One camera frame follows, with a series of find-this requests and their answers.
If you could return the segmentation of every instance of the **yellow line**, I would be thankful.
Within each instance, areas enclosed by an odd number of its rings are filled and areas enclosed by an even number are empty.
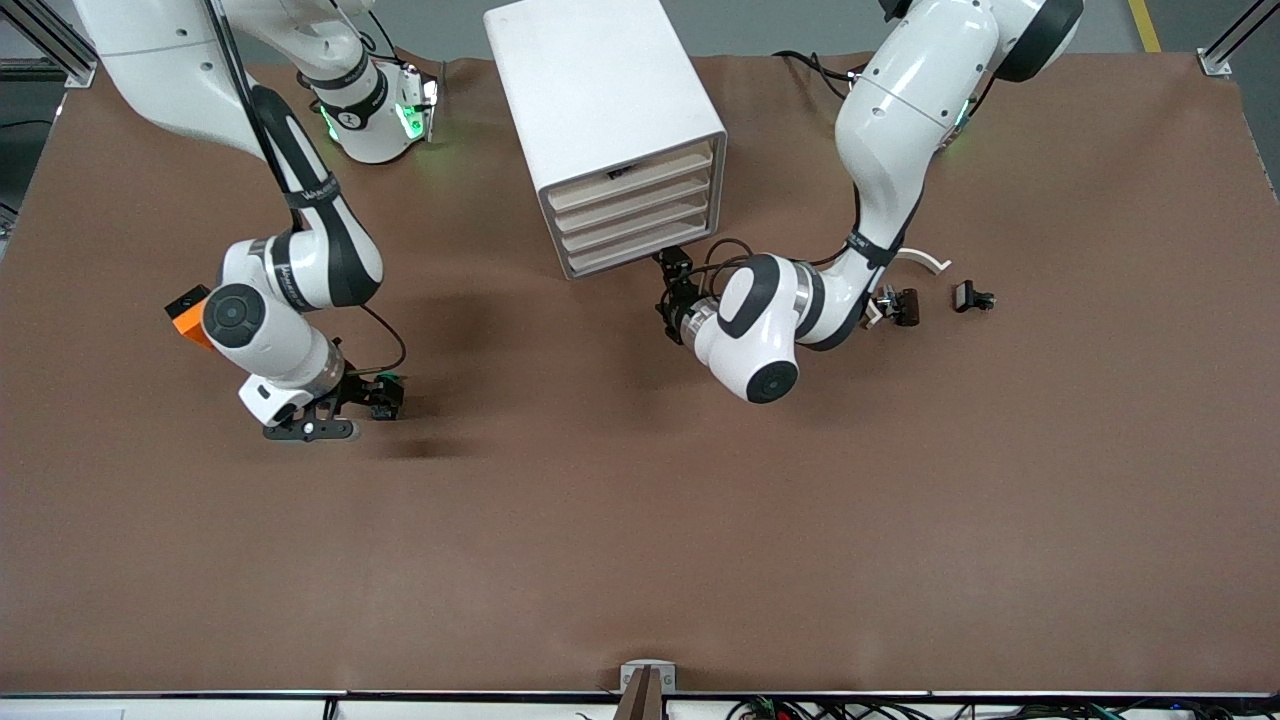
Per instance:
[[[1160,53],[1160,38],[1156,37],[1156,26],[1151,23],[1147,0],[1129,0],[1129,10],[1133,13],[1133,24],[1138,26],[1142,49],[1147,53]]]

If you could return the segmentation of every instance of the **table surface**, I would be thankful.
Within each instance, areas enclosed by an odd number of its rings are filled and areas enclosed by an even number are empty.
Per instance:
[[[721,234],[827,255],[838,101],[695,64]],[[387,259],[406,418],[273,445],[163,311],[287,224],[269,173],[104,74],[69,94],[0,265],[0,689],[589,689],[637,656],[691,689],[1276,687],[1280,211],[1190,55],[996,87],[909,236],[955,266],[891,270],[920,327],[801,351],[764,407],[663,337],[650,263],[561,275],[490,63],[449,63],[438,137],[321,145]],[[965,278],[998,307],[951,313]]]

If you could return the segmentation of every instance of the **white robotic arm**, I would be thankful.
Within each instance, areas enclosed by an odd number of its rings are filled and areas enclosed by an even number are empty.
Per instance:
[[[1083,0],[881,0],[902,18],[854,83],[836,147],[854,179],[858,223],[822,272],[755,255],[719,302],[680,314],[680,340],[730,391],[772,402],[799,377],[795,342],[831,350],[856,327],[902,245],[940,142],[984,72],[1020,82],[1070,42]]]
[[[138,114],[262,158],[276,177],[293,228],[227,251],[200,324],[212,347],[250,373],[239,392],[246,407],[264,425],[278,425],[338,388],[348,370],[337,346],[301,313],[364,305],[383,281],[381,256],[289,106],[241,74],[212,5],[134,0],[127,12],[78,0],[77,6],[102,64]]]

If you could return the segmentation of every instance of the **brown table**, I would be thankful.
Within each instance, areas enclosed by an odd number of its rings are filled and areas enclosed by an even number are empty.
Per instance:
[[[837,100],[696,64],[723,234],[828,254]],[[407,416],[282,446],[163,313],[284,227],[264,167],[104,74],[69,95],[0,265],[0,689],[586,689],[636,656],[694,689],[1280,685],[1280,211],[1231,83],[1100,55],[997,87],[910,233],[955,268],[892,270],[923,324],[803,351],[768,407],[663,337],[650,263],[563,279],[490,63],[444,97],[392,165],[321,145]],[[951,313],[964,278],[998,307]]]

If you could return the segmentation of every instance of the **white box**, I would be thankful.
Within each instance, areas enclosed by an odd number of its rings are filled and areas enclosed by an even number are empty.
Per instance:
[[[659,0],[484,14],[564,275],[716,232],[728,137]]]

